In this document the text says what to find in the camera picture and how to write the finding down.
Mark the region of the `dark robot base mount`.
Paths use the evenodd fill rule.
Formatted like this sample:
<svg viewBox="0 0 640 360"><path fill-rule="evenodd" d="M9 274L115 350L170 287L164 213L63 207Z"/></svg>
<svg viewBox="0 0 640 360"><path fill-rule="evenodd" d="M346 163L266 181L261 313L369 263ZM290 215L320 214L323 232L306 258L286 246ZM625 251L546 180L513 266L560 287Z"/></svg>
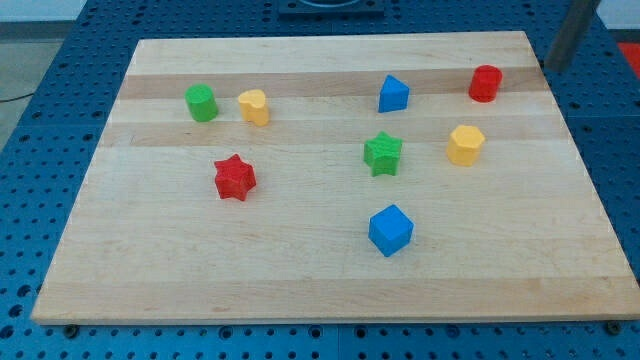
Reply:
<svg viewBox="0 0 640 360"><path fill-rule="evenodd" d="M278 0L280 17L383 15L385 0Z"/></svg>

